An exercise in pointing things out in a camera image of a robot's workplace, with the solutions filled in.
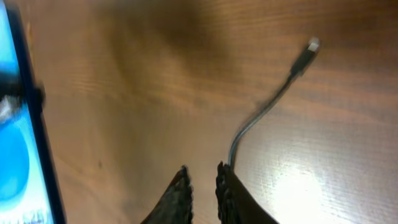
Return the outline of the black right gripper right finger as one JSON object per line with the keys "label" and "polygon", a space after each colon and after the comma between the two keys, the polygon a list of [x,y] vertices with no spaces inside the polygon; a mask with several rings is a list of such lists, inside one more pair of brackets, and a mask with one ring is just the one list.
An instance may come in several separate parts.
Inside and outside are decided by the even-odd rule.
{"label": "black right gripper right finger", "polygon": [[252,197],[229,165],[217,167],[216,197],[222,224],[278,224]]}

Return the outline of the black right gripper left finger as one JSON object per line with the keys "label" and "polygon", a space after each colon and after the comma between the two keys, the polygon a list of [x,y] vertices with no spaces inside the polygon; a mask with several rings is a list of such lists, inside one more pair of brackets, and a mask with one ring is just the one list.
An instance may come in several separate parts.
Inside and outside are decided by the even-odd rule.
{"label": "black right gripper left finger", "polygon": [[193,188],[187,166],[181,166],[141,224],[192,224]]}

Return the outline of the blue screen Galaxy smartphone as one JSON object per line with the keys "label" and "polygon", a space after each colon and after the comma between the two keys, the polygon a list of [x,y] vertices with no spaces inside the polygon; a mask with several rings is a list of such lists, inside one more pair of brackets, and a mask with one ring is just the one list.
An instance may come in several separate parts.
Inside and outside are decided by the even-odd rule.
{"label": "blue screen Galaxy smartphone", "polygon": [[1,223],[66,223],[18,7],[1,1]]}

